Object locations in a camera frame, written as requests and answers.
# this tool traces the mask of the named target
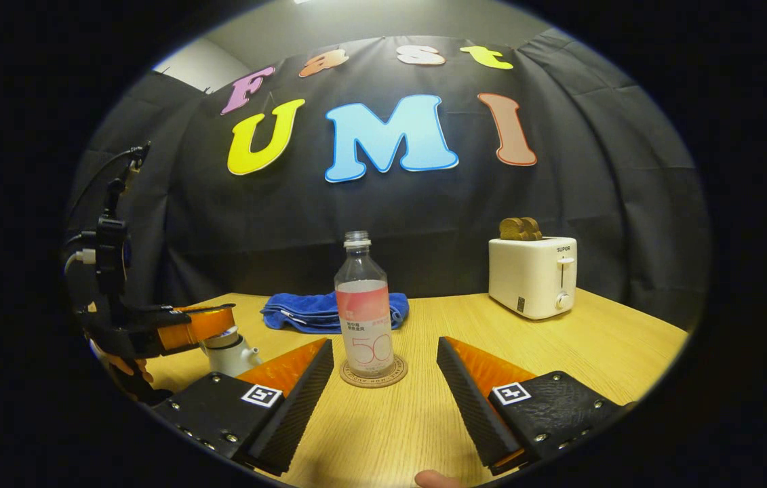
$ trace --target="plastic bottle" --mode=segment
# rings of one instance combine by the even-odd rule
[[[377,266],[364,230],[347,232],[347,260],[334,275],[340,333],[350,370],[356,376],[379,378],[394,366],[392,318],[386,273]]]

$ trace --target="bottle cap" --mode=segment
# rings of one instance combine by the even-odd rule
[[[344,235],[344,247],[370,246],[371,240],[368,232],[364,230],[352,230]]]

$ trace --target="ceiling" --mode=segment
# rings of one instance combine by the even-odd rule
[[[250,69],[343,41],[460,37],[520,46],[551,28],[496,0],[272,0],[205,35]]]

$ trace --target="toaster knob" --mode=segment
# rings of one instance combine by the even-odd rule
[[[561,293],[555,300],[555,308],[568,308],[573,304],[573,297],[566,293]]]

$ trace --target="bottle label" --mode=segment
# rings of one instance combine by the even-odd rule
[[[336,301],[350,369],[373,375],[388,368],[394,358],[386,281],[343,283],[336,290]]]

